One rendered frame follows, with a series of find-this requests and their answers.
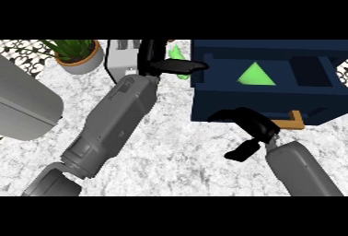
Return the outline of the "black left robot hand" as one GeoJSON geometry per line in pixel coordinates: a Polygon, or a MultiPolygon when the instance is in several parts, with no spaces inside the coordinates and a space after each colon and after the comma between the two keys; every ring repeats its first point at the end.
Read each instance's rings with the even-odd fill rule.
{"type": "Polygon", "coordinates": [[[137,71],[140,76],[157,77],[162,73],[190,75],[206,70],[203,62],[165,59],[166,40],[141,40],[137,54],[137,71]]]}

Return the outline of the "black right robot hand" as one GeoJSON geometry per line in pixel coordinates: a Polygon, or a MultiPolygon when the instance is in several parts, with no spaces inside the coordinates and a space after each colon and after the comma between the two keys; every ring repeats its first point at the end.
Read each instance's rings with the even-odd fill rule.
{"type": "Polygon", "coordinates": [[[252,136],[238,147],[224,154],[224,158],[243,162],[259,149],[259,142],[268,143],[278,134],[280,127],[261,113],[246,107],[219,110],[207,117],[207,122],[231,120],[252,136]]]}

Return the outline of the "green cone cup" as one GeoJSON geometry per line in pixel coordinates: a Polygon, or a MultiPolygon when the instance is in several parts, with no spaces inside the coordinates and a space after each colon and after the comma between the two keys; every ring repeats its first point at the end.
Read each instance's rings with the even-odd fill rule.
{"type": "Polygon", "coordinates": [[[241,85],[259,85],[259,86],[274,86],[275,83],[272,82],[268,74],[265,73],[264,69],[258,65],[256,62],[250,64],[244,72],[241,73],[237,82],[241,85]]]}

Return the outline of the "potted green plant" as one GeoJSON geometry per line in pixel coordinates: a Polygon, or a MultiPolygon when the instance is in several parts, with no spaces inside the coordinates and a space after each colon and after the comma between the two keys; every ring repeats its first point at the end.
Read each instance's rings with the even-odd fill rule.
{"type": "Polygon", "coordinates": [[[41,40],[41,43],[69,74],[84,75],[98,67],[104,53],[97,40],[41,40]]]}

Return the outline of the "grey rounded appliance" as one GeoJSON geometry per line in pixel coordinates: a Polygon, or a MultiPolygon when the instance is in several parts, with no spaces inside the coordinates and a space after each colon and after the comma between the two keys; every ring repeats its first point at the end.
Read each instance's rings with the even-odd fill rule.
{"type": "Polygon", "coordinates": [[[0,54],[0,135],[41,137],[62,118],[60,96],[0,54]]]}

